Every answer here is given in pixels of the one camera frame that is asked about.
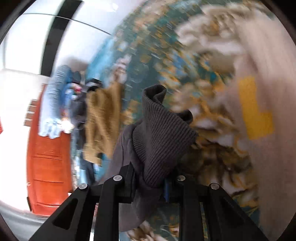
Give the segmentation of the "mustard yellow knit sweater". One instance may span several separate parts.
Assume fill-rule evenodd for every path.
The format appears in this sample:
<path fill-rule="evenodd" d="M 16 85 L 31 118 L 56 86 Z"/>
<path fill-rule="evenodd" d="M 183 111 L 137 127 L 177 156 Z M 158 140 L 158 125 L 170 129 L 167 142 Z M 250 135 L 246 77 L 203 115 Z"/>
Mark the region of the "mustard yellow knit sweater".
<path fill-rule="evenodd" d="M 118 139 L 121 119 L 122 84 L 113 82 L 107 88 L 98 88 L 86 95 L 86 142 L 83 158 L 102 165 L 102 156 L 111 158 Z"/>

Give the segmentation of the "grey sweatpants with cartoon print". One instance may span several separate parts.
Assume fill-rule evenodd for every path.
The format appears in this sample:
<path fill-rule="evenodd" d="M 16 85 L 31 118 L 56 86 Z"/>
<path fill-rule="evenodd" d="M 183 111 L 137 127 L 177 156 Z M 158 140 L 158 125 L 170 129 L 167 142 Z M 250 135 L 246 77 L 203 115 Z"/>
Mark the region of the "grey sweatpants with cartoon print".
<path fill-rule="evenodd" d="M 162 104 L 166 88 L 156 84 L 142 94 L 142 119 L 119 134 L 108 169 L 101 183 L 118 175 L 122 166 L 132 164 L 139 178 L 130 204 L 119 206 L 119 231 L 141 225 L 156 208 L 165 178 L 194 144 L 197 133 L 190 127 L 189 110 L 173 113 Z"/>

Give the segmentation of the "teal floral bed blanket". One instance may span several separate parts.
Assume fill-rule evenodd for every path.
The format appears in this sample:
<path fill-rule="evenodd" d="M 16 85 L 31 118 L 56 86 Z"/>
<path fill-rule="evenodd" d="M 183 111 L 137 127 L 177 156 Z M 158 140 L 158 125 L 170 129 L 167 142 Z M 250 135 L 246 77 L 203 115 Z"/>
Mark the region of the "teal floral bed blanket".
<path fill-rule="evenodd" d="M 163 106 L 189 110 L 196 140 L 167 178 L 183 175 L 208 186 L 218 183 L 258 226 L 257 180 L 234 120 L 217 93 L 232 80 L 232 60 L 242 52 L 240 20 L 268 15 L 258 1 L 147 1 L 120 24 L 88 67 L 107 88 L 122 84 L 123 129 L 142 119 L 142 94 L 153 85 L 166 88 Z M 149 220 L 179 236 L 179 205 L 163 194 L 151 215 L 127 231 L 132 240 L 156 240 Z"/>

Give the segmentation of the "dark navy fleece garment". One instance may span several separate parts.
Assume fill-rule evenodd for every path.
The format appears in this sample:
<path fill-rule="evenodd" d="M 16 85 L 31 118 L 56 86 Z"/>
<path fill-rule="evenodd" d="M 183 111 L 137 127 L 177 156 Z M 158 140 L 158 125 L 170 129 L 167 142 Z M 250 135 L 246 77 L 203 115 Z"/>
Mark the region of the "dark navy fleece garment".
<path fill-rule="evenodd" d="M 85 124 L 87 119 L 86 95 L 90 91 L 102 87 L 102 82 L 92 78 L 82 85 L 82 91 L 70 104 L 70 121 L 74 125 L 71 133 L 71 159 L 78 168 L 78 184 L 92 185 L 96 182 L 94 164 L 83 157 L 83 147 L 86 143 Z"/>

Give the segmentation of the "grey-blue folded quilt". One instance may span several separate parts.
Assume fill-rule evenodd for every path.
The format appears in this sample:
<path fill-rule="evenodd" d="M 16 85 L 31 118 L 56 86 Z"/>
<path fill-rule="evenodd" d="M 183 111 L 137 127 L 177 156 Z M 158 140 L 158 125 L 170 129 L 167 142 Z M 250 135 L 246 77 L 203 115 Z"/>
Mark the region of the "grey-blue folded quilt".
<path fill-rule="evenodd" d="M 42 95 L 39 132 L 41 137 L 55 139 L 60 137 L 61 129 L 61 96 L 62 91 L 72 77 L 72 70 L 67 65 L 59 66 L 50 77 Z"/>

